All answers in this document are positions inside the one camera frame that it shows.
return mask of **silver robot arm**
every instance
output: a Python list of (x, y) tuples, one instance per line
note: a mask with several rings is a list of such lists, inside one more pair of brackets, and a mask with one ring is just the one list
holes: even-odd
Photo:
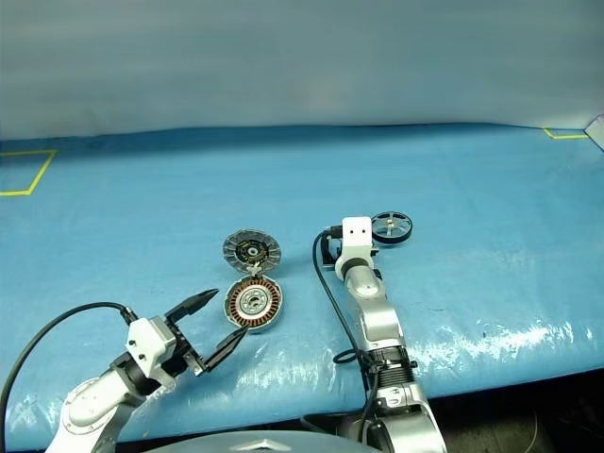
[(174, 387), (175, 377), (187, 368), (199, 376), (224, 360), (245, 335), (245, 327), (226, 337), (204, 361), (176, 326), (216, 293), (210, 290), (186, 299), (165, 319), (156, 316), (130, 323), (127, 352), (101, 377), (83, 382), (67, 395), (59, 430), (46, 453), (113, 453), (130, 415), (150, 394), (159, 387)]
[(352, 299), (359, 316), (358, 343), (374, 366), (367, 372), (377, 382), (377, 423), (360, 427), (360, 418), (348, 417), (341, 426), (345, 437), (358, 430), (374, 431), (382, 450), (395, 453), (445, 453), (446, 447), (434, 414), (420, 384), (415, 381), (398, 316), (386, 289), (374, 271), (372, 223), (369, 217), (348, 217), (342, 222), (342, 253), (335, 271)]

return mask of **metal disc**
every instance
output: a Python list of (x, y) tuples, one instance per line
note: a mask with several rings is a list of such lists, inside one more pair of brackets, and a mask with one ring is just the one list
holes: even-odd
[(262, 231), (240, 229), (226, 238), (223, 256), (238, 271), (249, 272), (256, 266), (266, 272), (281, 261), (281, 249), (273, 237)]
[(402, 243), (413, 230), (411, 219), (400, 212), (382, 212), (371, 219), (372, 236), (379, 243)]
[(259, 331), (277, 318), (282, 302), (281, 288), (274, 280), (245, 277), (228, 290), (225, 315), (236, 326)]

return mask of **white wall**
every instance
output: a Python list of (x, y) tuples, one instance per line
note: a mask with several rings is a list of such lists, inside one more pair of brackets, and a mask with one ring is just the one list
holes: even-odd
[(602, 0), (1, 0), (2, 138), (604, 112)]

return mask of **blue tablecloth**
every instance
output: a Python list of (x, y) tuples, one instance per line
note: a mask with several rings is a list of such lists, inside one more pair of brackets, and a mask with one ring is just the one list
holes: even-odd
[[(222, 258), (239, 228), (273, 235), (278, 323), (249, 335), (211, 374), (183, 375), (140, 407), (121, 440), (241, 427), (358, 408), (354, 364), (312, 271), (310, 245), (345, 216), (407, 213), (411, 239), (376, 265), (429, 396), (604, 365), (604, 153), (504, 126), (192, 129), (3, 143), (57, 149), (30, 196), (0, 197), (4, 379), (50, 318), (99, 300), (141, 316), (208, 288), (183, 330), (202, 354), (232, 325)], [(0, 191), (29, 184), (44, 155), (0, 158)], [(344, 288), (328, 282), (342, 304)], [(124, 351), (108, 310), (51, 332), (14, 387), (8, 447), (47, 445), (64, 396)]]

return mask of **yellow tape marking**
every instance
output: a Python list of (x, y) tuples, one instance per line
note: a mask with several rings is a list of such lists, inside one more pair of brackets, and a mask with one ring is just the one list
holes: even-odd
[(578, 139), (588, 139), (589, 135), (587, 134), (575, 134), (575, 135), (554, 135), (551, 133), (547, 127), (544, 127), (544, 132), (547, 134), (547, 137), (554, 140), (578, 140)]
[(47, 154), (48, 158), (46, 158), (46, 160), (42, 164), (42, 167), (40, 168), (40, 170), (34, 177), (34, 180), (31, 181), (31, 184), (29, 184), (29, 187), (27, 189), (25, 189), (24, 191), (0, 192), (0, 196), (31, 195), (36, 190), (36, 187), (38, 186), (38, 183), (42, 179), (42, 176), (44, 176), (44, 173), (48, 169), (50, 162), (52, 162), (53, 159), (55, 158), (55, 155), (57, 154), (57, 150), (56, 149), (39, 149), (39, 150), (35, 150), (35, 151), (11, 151), (8, 153), (0, 153), (0, 158), (9, 158), (12, 156), (35, 156), (35, 155), (40, 155), (40, 154)]

